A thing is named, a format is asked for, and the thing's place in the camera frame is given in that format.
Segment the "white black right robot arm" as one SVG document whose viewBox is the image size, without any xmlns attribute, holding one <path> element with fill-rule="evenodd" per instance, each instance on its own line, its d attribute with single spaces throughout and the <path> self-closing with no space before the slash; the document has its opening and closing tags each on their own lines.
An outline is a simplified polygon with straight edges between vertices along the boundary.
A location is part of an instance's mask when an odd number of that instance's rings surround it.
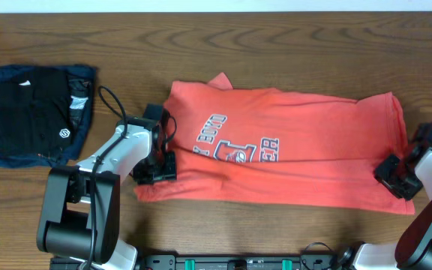
<svg viewBox="0 0 432 270">
<path fill-rule="evenodd" d="M 432 122 L 418 126 L 403 157 L 389 155 L 375 179 L 398 199 L 424 190 L 429 203 L 395 244 L 360 244 L 340 256 L 342 269 L 432 269 Z"/>
</svg>

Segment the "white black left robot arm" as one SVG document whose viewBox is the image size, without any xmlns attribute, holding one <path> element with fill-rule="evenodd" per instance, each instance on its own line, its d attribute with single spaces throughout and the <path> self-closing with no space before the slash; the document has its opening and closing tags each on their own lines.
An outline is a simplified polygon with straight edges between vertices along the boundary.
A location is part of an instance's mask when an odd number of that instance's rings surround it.
<svg viewBox="0 0 432 270">
<path fill-rule="evenodd" d="M 67 257 L 74 269 L 134 269 L 137 249 L 119 238 L 121 183 L 176 179 L 176 158 L 167 151 L 170 116 L 129 118 L 93 155 L 75 166 L 49 171 L 37 248 Z"/>
</svg>

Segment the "red printed t-shirt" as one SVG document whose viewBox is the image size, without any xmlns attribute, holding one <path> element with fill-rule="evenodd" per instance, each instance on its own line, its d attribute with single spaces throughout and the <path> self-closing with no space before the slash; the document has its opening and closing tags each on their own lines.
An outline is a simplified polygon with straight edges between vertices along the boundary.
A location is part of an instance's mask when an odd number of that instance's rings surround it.
<svg viewBox="0 0 432 270">
<path fill-rule="evenodd" d="M 222 200 L 411 215 L 374 178 L 402 155 L 407 129 L 390 92 L 353 100 L 276 88 L 235 89 L 224 74 L 172 84 L 168 148 L 175 181 L 138 185 L 142 202 Z"/>
</svg>

